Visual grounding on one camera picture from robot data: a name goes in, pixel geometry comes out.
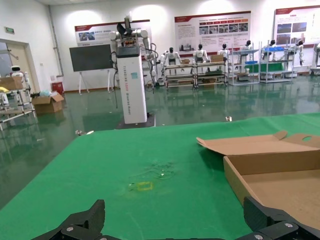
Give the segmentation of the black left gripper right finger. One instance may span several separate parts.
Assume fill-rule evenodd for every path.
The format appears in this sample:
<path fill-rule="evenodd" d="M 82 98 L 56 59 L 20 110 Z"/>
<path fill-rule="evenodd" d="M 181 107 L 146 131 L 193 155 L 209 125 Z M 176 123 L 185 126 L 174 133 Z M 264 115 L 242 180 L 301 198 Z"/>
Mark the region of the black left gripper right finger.
<path fill-rule="evenodd" d="M 320 231 L 281 209 L 266 207 L 252 196 L 243 200 L 243 216 L 252 233 L 244 240 L 318 240 Z"/>

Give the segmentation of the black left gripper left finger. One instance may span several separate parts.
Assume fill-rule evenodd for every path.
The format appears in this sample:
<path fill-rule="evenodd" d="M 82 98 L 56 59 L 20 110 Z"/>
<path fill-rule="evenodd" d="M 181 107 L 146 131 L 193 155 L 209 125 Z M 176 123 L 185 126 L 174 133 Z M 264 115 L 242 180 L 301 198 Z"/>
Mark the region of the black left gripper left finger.
<path fill-rule="evenodd" d="M 100 240 L 105 223 L 105 201 L 98 199 L 88 210 L 69 215 L 57 228 L 35 240 Z"/>

